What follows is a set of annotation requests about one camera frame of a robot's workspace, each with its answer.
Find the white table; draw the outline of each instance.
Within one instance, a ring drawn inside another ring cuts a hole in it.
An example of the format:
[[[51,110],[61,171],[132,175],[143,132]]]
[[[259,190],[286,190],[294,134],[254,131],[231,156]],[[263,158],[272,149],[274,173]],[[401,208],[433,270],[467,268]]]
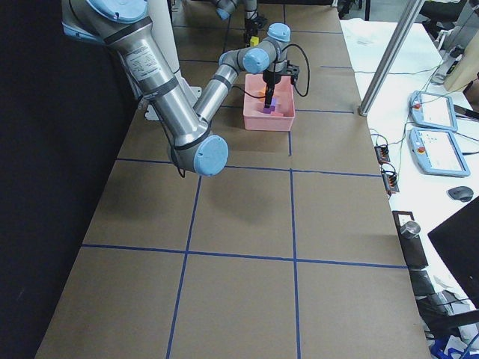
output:
[[[373,78],[373,72],[391,38],[396,24],[391,22],[365,22],[362,19],[341,21],[351,63],[356,73],[356,81],[361,97]],[[433,69],[441,63],[441,56],[434,47],[421,24],[414,24],[394,62],[390,73],[416,73]],[[433,70],[419,74],[390,74],[385,80],[369,115],[368,125],[389,142],[399,141],[403,128],[408,121],[408,98],[414,90],[425,89],[425,84]],[[442,86],[429,85],[429,92],[446,93]],[[454,103],[470,108],[462,92],[451,94]],[[460,133],[479,137],[479,123],[458,119]],[[479,150],[479,143],[456,135],[462,152]],[[407,139],[400,145],[390,146],[391,163],[399,169],[400,193],[393,194],[389,201],[391,210],[411,211],[415,220],[421,225],[421,242],[424,247],[429,267],[428,274],[437,292],[448,287],[459,298],[466,298],[451,273],[445,267],[427,234],[466,205],[452,200],[446,191],[450,188],[467,185],[475,195],[479,194],[479,155],[467,156],[466,161],[471,175],[466,178],[439,177],[422,174],[414,163]]]

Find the blue tape line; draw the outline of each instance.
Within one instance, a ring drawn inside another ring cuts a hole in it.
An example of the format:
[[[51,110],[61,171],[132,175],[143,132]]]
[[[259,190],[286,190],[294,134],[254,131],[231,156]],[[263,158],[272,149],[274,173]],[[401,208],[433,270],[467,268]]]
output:
[[[234,254],[234,253],[202,252],[202,251],[189,251],[188,254],[197,255],[197,256],[208,256],[208,257],[243,258],[247,260],[274,260],[279,262],[294,262],[293,258],[255,256],[253,254]]]
[[[291,30],[291,32],[305,32],[307,34],[334,34],[334,35],[342,35],[342,32],[337,31],[308,31],[308,30]]]
[[[298,110],[296,112],[325,112],[330,114],[354,114],[354,111],[341,111],[341,110]]]
[[[242,108],[242,106],[232,106],[232,105],[221,105],[219,106],[220,108],[221,107],[224,107],[224,108]]]
[[[183,266],[181,268],[181,276],[180,276],[180,284],[178,286],[177,300],[175,301],[175,304],[174,304],[173,320],[171,321],[170,337],[168,339],[168,349],[166,351],[166,359],[170,358],[171,347],[173,345],[174,327],[177,324],[177,314],[178,314],[178,307],[180,306],[181,289],[183,288],[183,280],[185,278],[186,262],[188,261],[189,244],[192,240],[193,224],[195,223],[195,215],[196,215],[196,209],[198,207],[198,198],[200,196],[200,190],[201,190],[201,177],[198,178],[198,187],[196,188],[195,203],[193,204],[193,211],[192,211],[192,219],[189,223],[188,240],[186,241],[185,257],[183,259]]]
[[[224,54],[226,52],[226,45],[228,44],[228,34],[230,33],[230,24],[231,24],[231,16],[228,18],[228,26],[226,28],[225,41],[223,41],[223,52],[222,52],[222,54]]]
[[[298,263],[316,263],[316,264],[333,264],[336,266],[355,266],[355,267],[371,267],[371,268],[390,268],[390,269],[408,269],[407,266],[399,266],[395,264],[378,264],[378,263],[360,263],[360,262],[343,262],[337,260],[307,260],[298,258]]]
[[[106,248],[106,249],[121,249],[127,251],[142,251],[142,252],[160,252],[160,253],[176,253],[184,254],[185,251],[177,249],[164,249],[164,248],[144,248],[144,247],[132,247],[129,245],[95,245],[95,244],[82,244],[82,247],[86,248]]]
[[[232,106],[232,105],[221,105],[220,108],[242,108],[242,106]],[[341,110],[299,110],[296,109],[296,112],[325,112],[333,114],[354,114],[354,111],[341,111]]]
[[[380,174],[354,174],[348,172],[332,172],[332,171],[316,171],[316,170],[293,170],[293,172],[298,172],[301,174],[331,174],[335,176],[356,176],[356,177],[378,177],[381,178]]]
[[[289,150],[289,157],[293,155],[293,139],[291,138],[291,131],[287,133],[287,143],[288,143],[288,150]]]
[[[293,234],[293,270],[294,270],[294,304],[296,313],[296,353],[301,359],[301,331],[299,327],[299,290],[298,290],[298,263],[296,251],[296,219],[294,211],[294,182],[293,170],[290,169],[290,194],[291,194],[291,230]]]
[[[283,23],[286,23],[286,5],[283,4]],[[226,27],[221,27],[221,26],[189,26],[189,25],[173,25],[174,28],[206,28],[206,29],[211,29],[211,30],[224,30]],[[230,28],[230,30],[238,30],[238,31],[243,31],[244,28]],[[291,30],[291,32],[304,32],[304,33],[310,33],[310,34],[340,34],[342,35],[342,32],[337,32],[337,31],[309,31],[309,30]]]
[[[166,249],[166,248],[149,248],[149,247],[133,247],[128,245],[96,245],[96,244],[82,244],[83,248],[102,248],[102,249],[118,249],[122,251],[141,251],[141,252],[160,252],[173,254],[186,254],[186,251],[180,249]],[[203,251],[188,251],[188,255],[198,255],[206,257],[228,257],[228,258],[244,258],[251,260],[274,260],[280,262],[295,262],[294,258],[274,257],[274,256],[256,256],[253,254],[233,254],[220,252],[203,252]],[[377,264],[377,263],[357,263],[357,262],[341,262],[334,260],[312,260],[306,258],[297,258],[298,263],[318,263],[318,264],[333,264],[337,266],[360,266],[360,267],[375,267],[375,268],[393,268],[393,269],[407,269],[406,266],[396,266],[393,264]]]
[[[324,67],[325,69],[353,69],[351,66],[326,66],[321,65],[320,67]]]
[[[276,171],[276,172],[289,172],[286,168],[268,168],[268,167],[249,167],[249,166],[230,166],[226,165],[226,168],[238,168],[240,170],[256,170],[256,171]]]
[[[193,60],[191,58],[180,58],[178,61],[189,61],[189,62],[206,62],[208,64],[218,64],[218,61],[214,60]]]
[[[171,161],[157,161],[155,159],[124,159],[121,157],[117,157],[117,161],[125,161],[125,162],[143,162],[143,163],[161,163],[165,165],[171,165]]]
[[[128,161],[128,162],[144,162],[144,163],[160,163],[160,164],[171,164],[170,161],[155,161],[152,159],[117,159],[118,161]],[[380,174],[355,174],[352,172],[334,172],[334,171],[320,171],[320,170],[298,170],[298,169],[286,169],[286,168],[274,168],[274,167],[254,167],[254,166],[233,166],[226,165],[225,168],[236,168],[240,170],[256,170],[256,171],[273,171],[273,172],[297,172],[302,174],[331,174],[335,176],[355,176],[355,177],[378,177],[381,178]]]

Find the black monitor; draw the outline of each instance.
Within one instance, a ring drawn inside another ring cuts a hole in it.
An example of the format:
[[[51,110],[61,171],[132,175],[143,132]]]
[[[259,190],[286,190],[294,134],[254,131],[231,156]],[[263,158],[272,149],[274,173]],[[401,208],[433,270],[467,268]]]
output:
[[[479,197],[429,232],[457,283],[479,307]]]

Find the computer mouse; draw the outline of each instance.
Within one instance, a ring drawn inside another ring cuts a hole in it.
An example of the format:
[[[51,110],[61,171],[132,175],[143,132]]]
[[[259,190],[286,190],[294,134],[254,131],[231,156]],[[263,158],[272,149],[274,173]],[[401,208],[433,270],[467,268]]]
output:
[[[474,192],[469,188],[461,185],[459,187],[451,188],[448,191],[449,197],[453,200],[460,200],[461,202],[469,202],[474,195]]]

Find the grid of blue tape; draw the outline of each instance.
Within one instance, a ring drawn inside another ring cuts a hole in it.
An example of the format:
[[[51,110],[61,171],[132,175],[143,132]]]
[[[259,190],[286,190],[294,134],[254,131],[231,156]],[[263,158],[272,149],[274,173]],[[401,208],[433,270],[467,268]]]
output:
[[[283,21],[286,22],[286,6],[283,5]],[[242,30],[241,28],[230,28],[230,30]],[[324,33],[324,34],[341,34],[340,32],[333,31],[293,31],[293,32],[305,32],[305,33]],[[226,49],[228,33],[225,35],[225,42],[223,45],[223,50]],[[183,59],[181,61],[193,61],[193,62],[207,62],[207,63],[216,63],[216,61],[204,61],[204,60],[195,60],[195,59]],[[225,108],[240,108],[239,106],[222,106]],[[352,114],[353,111],[335,111],[335,110],[309,110],[309,109],[297,109],[298,112],[326,112],[326,113],[346,113]],[[288,132],[288,154],[292,155],[292,138],[290,132]],[[148,163],[160,163],[160,164],[171,164],[170,161],[155,161],[155,160],[142,160],[142,159],[125,159],[118,158],[119,161],[129,161],[129,162],[148,162]],[[294,205],[294,174],[295,173],[317,173],[317,174],[330,174],[337,176],[358,176],[358,177],[380,177],[377,174],[354,174],[354,173],[344,173],[336,171],[315,171],[315,170],[300,170],[292,168],[262,168],[262,167],[248,167],[248,166],[226,166],[226,168],[239,168],[245,170],[257,170],[257,171],[280,171],[288,172],[290,174],[290,196],[291,196],[291,226],[293,233],[293,257],[271,257],[271,256],[256,256],[248,254],[229,254],[229,253],[219,253],[219,252],[204,252],[204,251],[191,251],[189,246],[192,239],[192,228],[195,223],[196,210],[198,207],[198,198],[201,192],[201,177],[198,178],[198,185],[195,194],[195,202],[192,209],[192,218],[190,221],[188,239],[186,241],[186,248],[184,250],[174,250],[166,248],[143,248],[143,247],[132,247],[132,246],[123,246],[123,245],[96,245],[96,244],[83,244],[84,248],[107,248],[107,249],[119,249],[119,250],[128,250],[128,251],[152,251],[160,253],[173,253],[173,254],[182,254],[183,265],[181,268],[180,274],[180,283],[178,285],[177,297],[174,305],[173,319],[171,322],[170,336],[168,339],[168,348],[166,359],[169,359],[171,356],[171,349],[174,341],[174,330],[177,321],[177,314],[180,307],[181,292],[183,289],[183,282],[186,273],[186,265],[188,261],[188,256],[197,255],[197,256],[210,256],[210,257],[230,257],[230,258],[243,258],[243,259],[252,259],[252,260],[269,260],[269,261],[282,261],[282,262],[291,262],[293,265],[293,281],[294,281],[294,298],[295,298],[295,315],[296,315],[296,352],[297,358],[301,358],[301,331],[300,331],[300,312],[299,312],[299,289],[298,289],[298,263],[316,263],[316,264],[328,264],[328,265],[340,265],[340,266],[363,266],[363,267],[374,267],[374,268],[388,268],[388,269],[407,269],[406,266],[396,266],[388,264],[379,264],[379,263],[357,263],[357,262],[344,262],[344,261],[334,261],[334,260],[314,260],[314,259],[303,259],[297,257],[297,248],[296,248],[296,219],[295,219],[295,205]]]

